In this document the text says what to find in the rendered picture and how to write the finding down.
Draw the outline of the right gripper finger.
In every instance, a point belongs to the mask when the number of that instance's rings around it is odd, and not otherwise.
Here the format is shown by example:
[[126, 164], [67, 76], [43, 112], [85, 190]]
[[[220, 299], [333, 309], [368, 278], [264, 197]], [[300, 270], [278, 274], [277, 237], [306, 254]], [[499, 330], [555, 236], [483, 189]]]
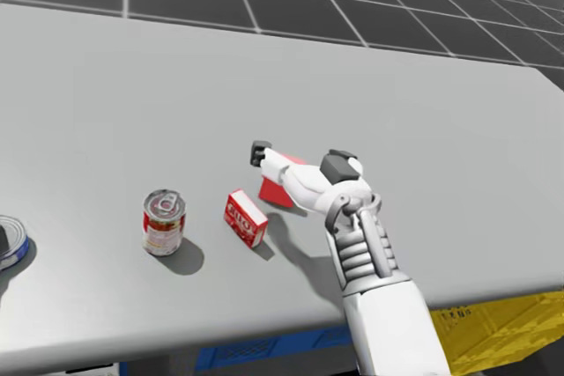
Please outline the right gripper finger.
[[251, 145], [250, 164], [261, 169], [261, 175], [273, 183], [282, 186], [283, 176], [292, 165], [292, 161], [272, 149], [272, 144], [256, 140]]

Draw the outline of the yellow box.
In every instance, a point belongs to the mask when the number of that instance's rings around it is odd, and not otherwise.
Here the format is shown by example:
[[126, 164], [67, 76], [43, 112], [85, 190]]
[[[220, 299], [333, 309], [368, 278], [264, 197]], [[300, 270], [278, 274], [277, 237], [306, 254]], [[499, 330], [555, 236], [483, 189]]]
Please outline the yellow box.
[[564, 291], [431, 312], [453, 376], [521, 361], [564, 336]]

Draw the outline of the blue box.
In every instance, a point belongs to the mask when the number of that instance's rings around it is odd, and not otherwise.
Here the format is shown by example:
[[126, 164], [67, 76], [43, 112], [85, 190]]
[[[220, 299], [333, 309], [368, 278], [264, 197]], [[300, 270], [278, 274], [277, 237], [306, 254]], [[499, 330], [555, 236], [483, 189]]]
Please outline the blue box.
[[278, 358], [330, 347], [351, 345], [347, 326], [277, 335], [250, 341], [202, 348], [195, 363], [196, 371], [208, 371], [229, 365]]

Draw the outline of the red and white can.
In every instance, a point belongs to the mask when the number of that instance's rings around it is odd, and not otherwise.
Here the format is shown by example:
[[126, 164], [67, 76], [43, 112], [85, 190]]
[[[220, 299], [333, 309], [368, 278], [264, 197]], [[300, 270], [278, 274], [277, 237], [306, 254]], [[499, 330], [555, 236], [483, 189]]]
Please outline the red and white can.
[[143, 204], [143, 247], [151, 255], [165, 257], [181, 245], [186, 219], [186, 203], [171, 189], [151, 192]]

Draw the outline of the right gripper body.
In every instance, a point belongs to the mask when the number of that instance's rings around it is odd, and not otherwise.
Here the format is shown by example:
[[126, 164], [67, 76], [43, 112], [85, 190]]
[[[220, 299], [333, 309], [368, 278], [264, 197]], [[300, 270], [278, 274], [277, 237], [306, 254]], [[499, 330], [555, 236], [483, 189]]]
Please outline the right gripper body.
[[356, 155], [330, 149], [319, 166], [290, 165], [281, 174], [281, 182], [298, 207], [326, 216], [342, 195], [359, 199], [362, 206], [372, 202], [375, 194], [363, 179], [363, 171]]

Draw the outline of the red cube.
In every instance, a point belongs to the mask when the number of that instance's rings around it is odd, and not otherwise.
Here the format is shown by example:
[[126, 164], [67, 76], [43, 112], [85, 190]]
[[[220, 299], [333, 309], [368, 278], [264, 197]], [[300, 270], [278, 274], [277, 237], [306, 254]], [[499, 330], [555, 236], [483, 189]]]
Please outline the red cube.
[[[301, 159], [297, 159], [292, 156], [287, 156], [280, 153], [292, 161], [293, 165], [305, 165], [305, 162]], [[282, 208], [290, 209], [294, 206], [294, 201], [292, 197], [287, 193], [284, 184], [279, 186], [272, 181], [269, 181], [263, 177], [263, 182], [259, 190], [259, 198], [267, 203], [272, 203]]]

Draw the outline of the red and white carton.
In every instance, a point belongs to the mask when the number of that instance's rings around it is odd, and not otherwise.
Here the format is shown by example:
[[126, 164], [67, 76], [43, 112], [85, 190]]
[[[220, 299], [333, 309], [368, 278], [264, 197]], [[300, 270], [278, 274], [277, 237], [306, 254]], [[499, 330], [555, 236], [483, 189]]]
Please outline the red and white carton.
[[242, 189], [228, 195], [224, 219], [249, 248], [263, 241], [268, 218]]

